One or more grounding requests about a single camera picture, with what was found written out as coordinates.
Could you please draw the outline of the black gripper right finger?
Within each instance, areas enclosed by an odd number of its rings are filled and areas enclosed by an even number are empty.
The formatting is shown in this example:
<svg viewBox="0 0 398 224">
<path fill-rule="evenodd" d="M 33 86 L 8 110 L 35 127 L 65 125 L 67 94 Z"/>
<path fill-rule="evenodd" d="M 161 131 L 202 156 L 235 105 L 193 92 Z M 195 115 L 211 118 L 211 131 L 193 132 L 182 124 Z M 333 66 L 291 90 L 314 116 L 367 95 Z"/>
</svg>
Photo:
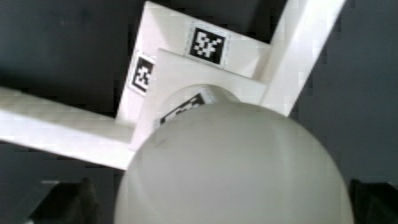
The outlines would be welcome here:
<svg viewBox="0 0 398 224">
<path fill-rule="evenodd" d="M 388 182 L 349 182 L 355 224 L 398 224 L 398 187 Z"/>
</svg>

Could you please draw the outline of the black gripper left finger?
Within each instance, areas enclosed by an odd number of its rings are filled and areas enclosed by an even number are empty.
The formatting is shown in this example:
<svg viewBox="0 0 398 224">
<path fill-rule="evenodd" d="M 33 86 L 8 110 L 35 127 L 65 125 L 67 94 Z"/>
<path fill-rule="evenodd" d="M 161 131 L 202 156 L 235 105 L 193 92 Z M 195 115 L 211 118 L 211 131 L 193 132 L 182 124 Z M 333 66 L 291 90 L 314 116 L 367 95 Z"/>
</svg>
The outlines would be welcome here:
<svg viewBox="0 0 398 224">
<path fill-rule="evenodd" d="M 42 180 L 13 208 L 0 215 L 0 224 L 99 224 L 99 201 L 90 179 L 76 182 Z"/>
</svg>

